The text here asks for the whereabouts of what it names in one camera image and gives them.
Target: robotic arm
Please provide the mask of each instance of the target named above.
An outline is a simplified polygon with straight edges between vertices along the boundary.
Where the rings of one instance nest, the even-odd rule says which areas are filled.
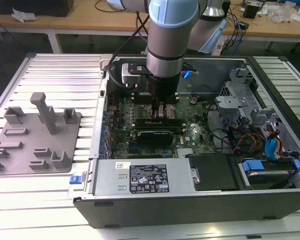
[[[155,109],[176,92],[187,48],[211,52],[225,26],[223,0],[107,1],[150,15],[146,90]]]

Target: black electronic device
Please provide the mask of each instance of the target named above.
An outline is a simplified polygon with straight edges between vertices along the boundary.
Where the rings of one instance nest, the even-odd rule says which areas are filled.
[[[222,9],[223,9],[223,11],[224,11],[224,17],[225,17],[225,18],[226,18],[227,14],[228,14],[230,5],[231,5],[231,1],[230,1],[230,0],[224,0],[224,1],[223,1]]]
[[[251,5],[251,4],[247,4],[244,12],[243,12],[243,17],[247,18],[247,19],[254,19],[256,16],[256,13],[260,10],[260,6],[256,6],[256,5]]]
[[[240,29],[242,29],[242,30],[247,30],[250,26],[250,24],[248,24],[244,21],[240,21],[239,24],[240,24]]]
[[[25,13],[66,17],[73,4],[74,0],[0,0],[0,14],[12,14],[14,8]]]

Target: small black box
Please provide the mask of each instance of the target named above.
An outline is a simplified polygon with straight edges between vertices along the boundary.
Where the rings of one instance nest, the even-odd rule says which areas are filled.
[[[259,11],[260,6],[255,6],[255,5],[249,5],[247,4],[244,12],[243,12],[243,17],[247,18],[247,19],[254,19],[256,13]]]

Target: open computer chassis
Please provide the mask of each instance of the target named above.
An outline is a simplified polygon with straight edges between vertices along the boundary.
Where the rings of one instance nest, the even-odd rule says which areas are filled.
[[[160,123],[144,79],[122,68],[144,57],[118,57],[112,70],[133,91],[104,71],[84,190],[74,192],[92,227],[272,220],[300,209],[300,120],[273,81],[296,75],[281,72],[287,60],[185,61],[199,74],[180,78]]]

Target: vertical gray post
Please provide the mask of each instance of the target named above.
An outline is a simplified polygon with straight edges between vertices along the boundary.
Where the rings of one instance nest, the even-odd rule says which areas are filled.
[[[46,106],[45,99],[46,99],[45,93],[34,92],[31,96],[30,101],[38,108],[41,114],[41,119],[43,120],[44,124],[48,128],[50,134],[54,134],[56,131],[56,125],[55,125],[56,118],[54,118],[53,113],[51,113],[49,111],[48,106]]]

